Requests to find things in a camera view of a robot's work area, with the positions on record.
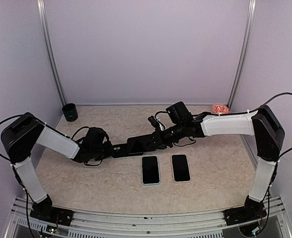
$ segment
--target robotic arm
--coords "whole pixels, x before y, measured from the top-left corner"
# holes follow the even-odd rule
[[[131,137],[127,143],[112,145],[101,128],[89,128],[85,137],[74,141],[49,128],[26,113],[1,134],[1,140],[10,158],[19,183],[27,189],[34,201],[31,217],[69,226],[73,212],[52,206],[50,197],[43,190],[31,163],[31,150],[35,144],[55,150],[78,163],[113,157],[141,155],[144,152],[173,147],[173,143],[185,137],[205,137],[218,134],[244,134],[255,136],[258,165],[256,176],[246,198],[245,205],[224,211],[226,222],[233,225],[266,216],[263,200],[277,172],[277,161],[285,132],[268,106],[258,111],[230,115],[212,115],[204,112],[194,117],[183,102],[166,109],[175,124],[163,129],[156,117],[148,120],[155,128],[152,134]]]

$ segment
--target metal frame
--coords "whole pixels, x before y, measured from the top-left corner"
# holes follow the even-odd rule
[[[48,27],[47,16],[46,16],[45,2],[44,2],[44,0],[37,0],[37,3],[38,3],[40,22],[41,22],[45,42],[46,42],[46,48],[47,48],[47,52],[48,52],[50,65],[51,65],[51,70],[52,70],[55,84],[57,87],[58,96],[60,98],[61,104],[64,106],[67,102],[65,99],[65,95],[64,95],[63,87],[62,87],[62,84],[60,81],[60,77],[58,75],[56,60],[55,60],[54,55],[53,55],[53,49],[52,49],[52,45],[51,45],[49,27]]]
[[[5,238],[12,238],[18,225],[27,227],[25,206],[25,199],[16,198],[11,210]],[[277,216],[280,223],[284,224],[281,227],[284,238],[292,238],[289,220],[280,197],[270,199],[270,217],[274,216]],[[36,231],[40,231],[41,228],[45,230],[47,225],[54,226],[54,224],[37,219],[29,219],[31,228]],[[160,215],[116,214],[74,210],[71,226],[59,226],[60,232],[56,236],[62,238],[221,238],[223,237],[224,229],[252,222],[227,226],[222,209]]]
[[[240,56],[239,56],[239,61],[238,61],[238,66],[237,70],[235,73],[235,80],[234,84],[231,90],[230,98],[227,103],[228,107],[231,108],[235,99],[235,96],[237,94],[239,82],[241,79],[241,75],[243,72],[243,67],[245,64],[246,60],[246,55],[247,55],[247,49],[249,45],[249,40],[251,36],[251,29],[252,29],[252,24],[254,21],[254,13],[255,13],[255,7],[256,7],[256,0],[249,0],[249,7],[248,7],[248,13],[247,13],[247,22],[246,22],[246,27],[245,27],[245,34],[243,38],[243,45],[240,51]]]

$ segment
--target red patterned object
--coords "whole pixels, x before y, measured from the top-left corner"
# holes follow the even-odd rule
[[[226,107],[226,106],[223,105],[223,104],[219,104],[219,103],[214,104],[214,105],[212,106],[212,111],[213,111],[213,113],[215,113],[215,114],[228,114],[228,113],[230,113],[230,110],[229,110],[228,107]]]

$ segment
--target smartphone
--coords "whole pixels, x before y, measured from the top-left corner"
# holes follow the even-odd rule
[[[142,157],[141,177],[144,185],[156,185],[160,183],[159,164],[156,156]]]
[[[171,161],[175,182],[189,182],[191,177],[186,155],[172,155]]]

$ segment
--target beige marbled table surface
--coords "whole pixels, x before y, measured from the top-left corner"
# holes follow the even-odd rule
[[[77,107],[79,118],[57,129],[72,136],[81,126],[102,127],[112,144],[152,133],[147,118],[167,106]],[[189,106],[192,114],[210,107]],[[160,115],[166,126],[172,123]],[[83,130],[77,138],[84,136]],[[187,139],[180,144],[188,143]],[[171,155],[186,154],[191,181],[173,181]],[[36,173],[54,205],[88,211],[167,214],[198,212],[244,204],[254,177],[254,167],[240,136],[219,135],[197,138],[194,145],[147,153],[158,157],[161,183],[141,183],[141,157],[105,159],[98,167],[86,167],[46,149]]]

